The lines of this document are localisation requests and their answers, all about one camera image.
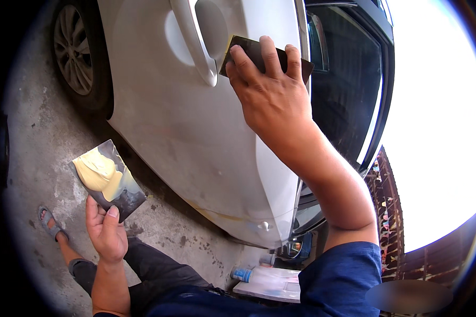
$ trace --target car window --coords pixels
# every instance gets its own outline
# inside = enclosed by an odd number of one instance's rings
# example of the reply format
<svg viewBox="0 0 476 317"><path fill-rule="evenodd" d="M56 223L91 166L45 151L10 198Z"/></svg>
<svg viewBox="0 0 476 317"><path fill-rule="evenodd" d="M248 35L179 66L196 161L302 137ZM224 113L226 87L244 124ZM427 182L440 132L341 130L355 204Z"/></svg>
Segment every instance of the car window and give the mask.
<svg viewBox="0 0 476 317"><path fill-rule="evenodd" d="M338 7L308 7L307 22L316 66L311 78L312 117L357 170L379 112L381 46Z"/></svg>

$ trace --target door handle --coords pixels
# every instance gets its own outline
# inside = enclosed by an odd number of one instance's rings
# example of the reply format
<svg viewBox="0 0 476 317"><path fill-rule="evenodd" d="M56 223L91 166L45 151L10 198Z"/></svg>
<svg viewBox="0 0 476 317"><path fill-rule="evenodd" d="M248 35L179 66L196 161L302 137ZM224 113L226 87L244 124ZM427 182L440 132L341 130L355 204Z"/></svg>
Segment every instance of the door handle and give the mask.
<svg viewBox="0 0 476 317"><path fill-rule="evenodd" d="M195 10L197 0L170 1L171 9L175 14L178 27L180 28L197 71L210 87L215 87L218 75L217 66L215 60L208 54L197 22Z"/></svg>

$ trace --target car body panel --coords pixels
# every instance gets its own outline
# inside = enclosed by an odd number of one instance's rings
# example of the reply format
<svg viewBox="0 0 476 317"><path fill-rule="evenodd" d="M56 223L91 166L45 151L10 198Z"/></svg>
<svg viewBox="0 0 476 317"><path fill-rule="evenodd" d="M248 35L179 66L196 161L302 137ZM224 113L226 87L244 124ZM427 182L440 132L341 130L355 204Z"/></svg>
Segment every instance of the car body panel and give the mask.
<svg viewBox="0 0 476 317"><path fill-rule="evenodd" d="M217 68L230 35L269 35L279 48L300 48L292 0L204 1L213 16L199 26L212 36L205 43ZM298 177L247 126L229 80L219 76L211 87L201 78L169 0L98 3L113 77L109 124L217 226L280 247L289 237Z"/></svg>

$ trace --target white car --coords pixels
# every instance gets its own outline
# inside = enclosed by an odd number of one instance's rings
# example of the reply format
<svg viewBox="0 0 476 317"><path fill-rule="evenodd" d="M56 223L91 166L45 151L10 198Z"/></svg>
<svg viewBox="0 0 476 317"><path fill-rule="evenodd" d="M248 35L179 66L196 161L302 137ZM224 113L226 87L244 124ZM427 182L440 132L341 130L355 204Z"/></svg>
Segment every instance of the white car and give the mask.
<svg viewBox="0 0 476 317"><path fill-rule="evenodd" d="M370 11L369 6L332 3L318 8L364 31L346 11ZM310 33L307 18L320 31ZM387 23L386 15L382 19ZM206 218L242 243L274 249L300 226L311 222L313 229L324 217L320 208L314 211L317 202L297 213L302 181L247 126L229 80L218 71L231 35L253 40L269 35L279 48L298 47L307 60L312 48L320 59L313 60L316 73L338 70L329 40L337 32L322 27L303 0L61 0L51 47L55 71L77 105L104 110L139 156ZM366 131L355 135L365 149L358 165L366 170L382 132L367 133L369 125L374 132L378 109L385 122L389 108L383 93L389 90L381 90L380 49L379 68L368 80L376 86L370 116L359 118Z"/></svg>

